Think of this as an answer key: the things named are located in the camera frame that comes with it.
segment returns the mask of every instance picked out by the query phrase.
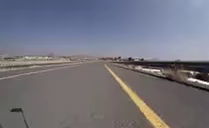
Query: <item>clear sky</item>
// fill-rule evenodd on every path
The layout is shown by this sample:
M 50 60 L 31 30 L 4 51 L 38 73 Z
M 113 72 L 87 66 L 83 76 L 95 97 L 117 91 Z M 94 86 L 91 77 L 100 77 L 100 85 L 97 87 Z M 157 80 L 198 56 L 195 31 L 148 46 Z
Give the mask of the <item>clear sky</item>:
M 209 0 L 0 0 L 0 52 L 209 60 Z

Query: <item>road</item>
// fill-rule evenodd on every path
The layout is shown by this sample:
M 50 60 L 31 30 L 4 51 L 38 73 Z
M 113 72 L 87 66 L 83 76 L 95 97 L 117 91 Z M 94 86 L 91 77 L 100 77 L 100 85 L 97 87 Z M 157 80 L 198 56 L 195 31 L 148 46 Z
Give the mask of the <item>road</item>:
M 133 91 L 126 92 L 104 64 L 0 75 L 0 123 L 24 128 L 21 115 L 9 112 L 21 107 L 30 128 L 154 128 L 153 113 L 171 128 L 209 128 L 209 92 L 107 63 Z

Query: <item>white edge line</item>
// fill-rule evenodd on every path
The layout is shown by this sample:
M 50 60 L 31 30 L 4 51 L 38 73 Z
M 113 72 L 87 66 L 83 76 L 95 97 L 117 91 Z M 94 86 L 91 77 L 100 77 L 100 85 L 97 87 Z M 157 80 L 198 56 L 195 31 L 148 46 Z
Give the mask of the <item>white edge line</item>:
M 64 69 L 64 68 L 71 68 L 71 67 L 77 67 L 79 65 L 72 65 L 72 66 L 67 66 L 67 67 L 58 67 L 58 68 L 52 68 L 52 69 L 46 69 L 46 70 L 40 70 L 40 71 L 35 71 L 35 72 L 27 72 L 27 73 L 22 73 L 22 74 L 17 74 L 17 75 L 12 75 L 12 76 L 6 76 L 6 77 L 1 77 L 0 80 L 6 80 L 6 79 L 11 79 L 11 78 L 16 78 L 16 77 L 21 77 L 21 76 L 27 76 L 27 75 L 32 75 L 32 74 L 38 74 L 38 73 L 44 73 L 44 72 L 50 72 L 54 70 L 59 70 L 59 69 Z

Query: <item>sky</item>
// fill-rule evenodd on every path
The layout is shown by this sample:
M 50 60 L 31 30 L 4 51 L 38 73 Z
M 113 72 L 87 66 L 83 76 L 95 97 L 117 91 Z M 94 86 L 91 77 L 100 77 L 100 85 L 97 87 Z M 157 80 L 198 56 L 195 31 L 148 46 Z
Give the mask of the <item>sky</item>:
M 209 60 L 209 0 L 0 0 L 0 53 Z

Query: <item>yellow line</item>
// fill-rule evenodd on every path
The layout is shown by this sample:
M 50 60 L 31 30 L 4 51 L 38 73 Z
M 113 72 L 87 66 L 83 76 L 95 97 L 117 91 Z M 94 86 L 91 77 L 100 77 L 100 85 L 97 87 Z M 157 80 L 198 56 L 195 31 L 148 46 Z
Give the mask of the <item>yellow line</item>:
M 148 107 L 148 105 L 146 105 L 146 103 L 139 98 L 139 96 L 133 90 L 131 90 L 107 65 L 105 65 L 105 67 L 120 84 L 122 89 L 134 101 L 145 117 L 151 122 L 154 128 L 169 128 L 169 126 L 150 107 Z

